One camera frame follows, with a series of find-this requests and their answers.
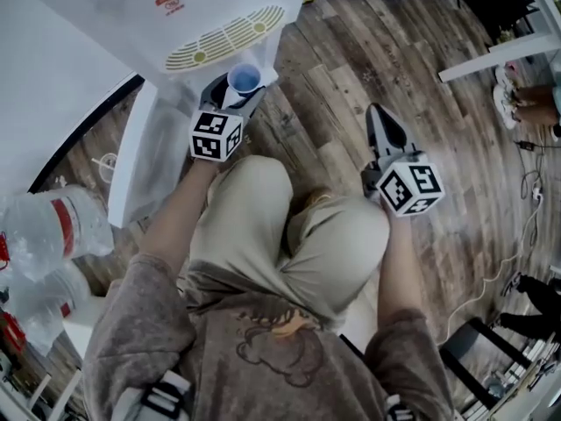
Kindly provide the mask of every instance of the person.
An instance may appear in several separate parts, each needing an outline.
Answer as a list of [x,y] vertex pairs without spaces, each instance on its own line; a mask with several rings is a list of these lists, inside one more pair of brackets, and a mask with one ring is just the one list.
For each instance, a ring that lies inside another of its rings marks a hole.
[[[286,169],[249,156],[216,174],[195,161],[110,285],[82,369],[91,419],[169,370],[195,389],[190,419],[452,419],[409,221],[315,193],[283,259]],[[334,329],[380,261],[379,330],[360,359]]]
[[554,278],[550,284],[546,284],[520,272],[515,273],[507,282],[502,295],[507,296],[514,289],[519,293],[526,293],[541,315],[501,313],[495,325],[529,339],[547,340],[555,333],[554,340],[561,343],[561,296],[556,292],[558,288],[559,279]]
[[561,137],[559,124],[561,87],[554,85],[519,87],[512,78],[512,68],[496,68],[497,85],[493,89],[494,103],[504,125],[510,130],[520,123],[545,125],[554,141]]

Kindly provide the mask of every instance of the bear graphic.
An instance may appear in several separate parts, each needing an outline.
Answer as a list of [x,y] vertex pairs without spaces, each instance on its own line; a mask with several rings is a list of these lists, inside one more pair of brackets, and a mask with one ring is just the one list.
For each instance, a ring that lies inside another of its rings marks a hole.
[[308,387],[323,364],[323,346],[315,319],[289,309],[281,317],[251,318],[259,325],[244,332],[238,357],[253,365],[265,365],[294,387]]

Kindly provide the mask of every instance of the black bag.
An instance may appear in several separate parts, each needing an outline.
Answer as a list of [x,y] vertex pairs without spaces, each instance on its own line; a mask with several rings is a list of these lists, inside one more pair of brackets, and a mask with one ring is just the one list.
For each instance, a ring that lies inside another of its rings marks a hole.
[[496,41],[501,31],[514,28],[528,14],[526,0],[464,0]]

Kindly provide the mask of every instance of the knee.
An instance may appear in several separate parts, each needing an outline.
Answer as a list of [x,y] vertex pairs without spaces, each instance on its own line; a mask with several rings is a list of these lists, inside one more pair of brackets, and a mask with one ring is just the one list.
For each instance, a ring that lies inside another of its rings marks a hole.
[[363,197],[347,197],[341,203],[338,228],[344,236],[349,253],[371,265],[371,272],[380,263],[389,238],[386,212]]
[[288,179],[288,173],[282,162],[265,156],[252,154],[236,162],[236,168],[249,175],[268,175]]
[[236,162],[234,168],[243,179],[258,182],[260,187],[289,190],[292,197],[292,184],[282,162],[253,154]]

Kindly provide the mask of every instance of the black pants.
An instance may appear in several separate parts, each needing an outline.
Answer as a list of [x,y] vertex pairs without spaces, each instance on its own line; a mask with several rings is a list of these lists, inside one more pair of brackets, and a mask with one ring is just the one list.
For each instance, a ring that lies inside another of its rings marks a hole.
[[542,315],[512,315],[501,313],[501,326],[530,339],[548,339],[556,332],[561,340],[561,296],[549,285],[523,275],[517,290],[526,293]]

